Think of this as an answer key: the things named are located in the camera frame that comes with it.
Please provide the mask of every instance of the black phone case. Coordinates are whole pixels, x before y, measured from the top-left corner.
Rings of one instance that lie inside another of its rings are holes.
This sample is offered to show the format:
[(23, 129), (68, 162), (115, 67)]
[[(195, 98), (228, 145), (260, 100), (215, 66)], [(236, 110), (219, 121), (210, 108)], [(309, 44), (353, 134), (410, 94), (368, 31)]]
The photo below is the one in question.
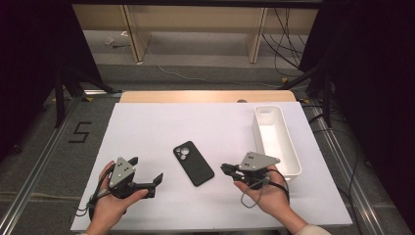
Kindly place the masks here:
[[(184, 157), (181, 152), (183, 149), (189, 150), (189, 153)], [(173, 154), (183, 166), (193, 185), (200, 186), (214, 177), (213, 170), (192, 141), (175, 147)]]

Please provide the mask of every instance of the white tray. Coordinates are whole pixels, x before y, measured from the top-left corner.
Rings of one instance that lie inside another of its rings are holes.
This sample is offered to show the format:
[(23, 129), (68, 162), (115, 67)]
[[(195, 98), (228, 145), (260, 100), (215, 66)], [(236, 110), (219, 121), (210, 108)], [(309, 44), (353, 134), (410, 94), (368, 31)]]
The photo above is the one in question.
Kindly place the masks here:
[(293, 180), (301, 174), (301, 166), (281, 109), (277, 106), (258, 106), (254, 111), (256, 150), (280, 159), (278, 170), (287, 181)]

